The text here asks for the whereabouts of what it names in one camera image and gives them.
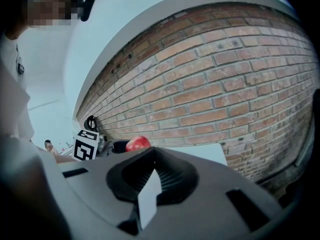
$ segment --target white paper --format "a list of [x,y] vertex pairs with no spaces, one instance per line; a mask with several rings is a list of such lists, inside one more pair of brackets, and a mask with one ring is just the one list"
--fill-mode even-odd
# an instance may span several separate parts
[[144,230],[157,212],[157,195],[162,193],[161,181],[154,169],[138,195],[141,228]]
[[16,133],[20,115],[29,99],[29,95],[0,64],[0,136]]
[[77,161],[96,159],[98,143],[98,132],[81,130],[77,135],[74,136],[72,157]]

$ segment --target brick wall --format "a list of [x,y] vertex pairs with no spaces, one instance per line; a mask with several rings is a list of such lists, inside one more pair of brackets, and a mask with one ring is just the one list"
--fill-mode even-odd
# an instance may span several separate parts
[[252,180],[291,162],[319,84],[312,44],[288,16],[215,4],[172,15],[109,61],[77,113],[110,139],[154,146],[220,143],[228,166]]

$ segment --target black object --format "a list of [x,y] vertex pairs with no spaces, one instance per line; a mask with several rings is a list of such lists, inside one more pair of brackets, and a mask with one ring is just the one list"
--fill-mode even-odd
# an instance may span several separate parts
[[81,21],[86,22],[89,19],[92,6],[94,6],[95,0],[84,0],[83,2],[83,14],[81,15]]
[[129,140],[118,140],[113,143],[112,152],[115,154],[121,154],[126,152],[126,145]]
[[83,124],[84,128],[87,129],[88,131],[92,132],[98,132],[97,131],[97,121],[93,115],[90,115]]
[[135,203],[154,169],[162,188],[157,196],[159,206],[181,203],[197,187],[199,175],[192,164],[155,147],[116,164],[106,182],[117,199]]
[[228,191],[226,195],[251,231],[257,230],[269,221],[268,217],[241,191],[241,189]]
[[84,173],[87,173],[87,172],[88,172],[87,169],[79,168],[79,169],[75,169],[75,170],[65,171],[62,174],[63,174],[63,176],[65,178],[69,178],[69,177],[77,176],[77,175],[84,174]]

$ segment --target white shirt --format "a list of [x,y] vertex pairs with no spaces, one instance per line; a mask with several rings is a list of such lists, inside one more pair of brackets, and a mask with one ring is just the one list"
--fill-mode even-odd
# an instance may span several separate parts
[[[3,68],[7,70],[10,75],[14,78],[14,80],[18,83],[18,85],[26,92],[27,83],[26,83],[26,73],[19,74],[18,73],[18,64],[22,65],[22,60],[17,50],[17,39],[10,40],[4,34],[0,38],[0,63],[1,70]],[[15,99],[15,93],[6,93],[6,95],[10,96],[9,99]],[[35,131],[31,125],[28,108],[25,105],[21,112],[19,112],[19,118],[16,119],[16,122],[12,122],[14,125],[14,133],[18,138],[23,138],[26,140],[31,140]]]

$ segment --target white wall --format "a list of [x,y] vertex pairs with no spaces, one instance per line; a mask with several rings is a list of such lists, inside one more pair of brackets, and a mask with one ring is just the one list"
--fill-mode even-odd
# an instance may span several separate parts
[[70,114],[75,117],[105,64],[141,31],[183,9],[218,2],[256,3],[292,13],[286,0],[95,0],[89,20],[72,32],[64,65]]
[[34,129],[32,142],[44,148],[46,139],[59,152],[73,144],[73,121],[68,117],[62,76],[56,73],[27,74],[28,112]]

